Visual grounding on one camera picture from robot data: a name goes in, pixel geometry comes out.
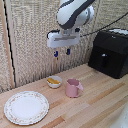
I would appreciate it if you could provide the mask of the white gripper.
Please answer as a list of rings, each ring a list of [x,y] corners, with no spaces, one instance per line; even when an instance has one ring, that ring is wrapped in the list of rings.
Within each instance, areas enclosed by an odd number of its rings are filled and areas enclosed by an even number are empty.
[[[63,46],[71,46],[79,43],[80,29],[72,30],[52,30],[47,34],[47,46],[50,48],[57,48]],[[71,49],[67,49],[66,55],[71,54]],[[54,57],[59,55],[58,50],[54,51]]]

